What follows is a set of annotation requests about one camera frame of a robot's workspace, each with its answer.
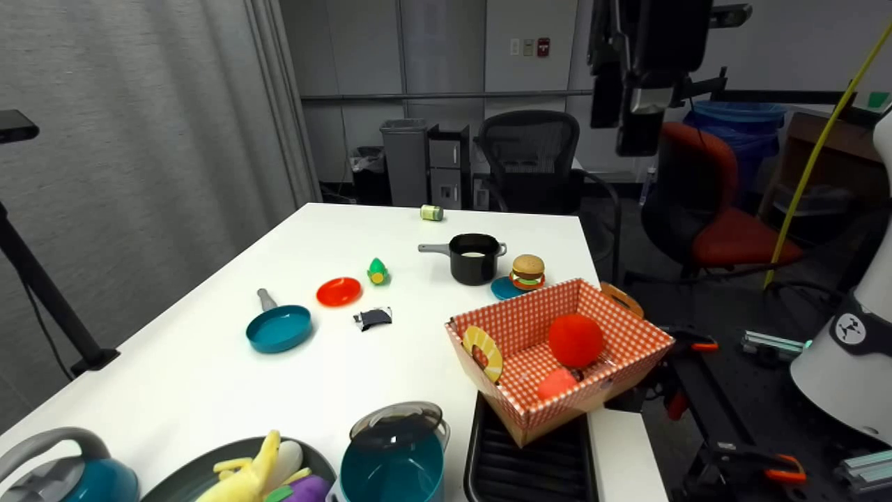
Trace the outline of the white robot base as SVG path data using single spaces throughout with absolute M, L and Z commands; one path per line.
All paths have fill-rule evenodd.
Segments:
M 837 425 L 892 445 L 892 116 L 872 128 L 887 174 L 880 243 L 837 312 L 790 365 L 797 395 Z

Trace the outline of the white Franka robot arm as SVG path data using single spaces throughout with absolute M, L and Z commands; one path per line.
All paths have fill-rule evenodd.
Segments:
M 616 132 L 620 156 L 653 156 L 663 116 L 727 88 L 727 71 L 695 81 L 715 28 L 742 28 L 751 4 L 593 0 L 588 67 L 590 127 Z

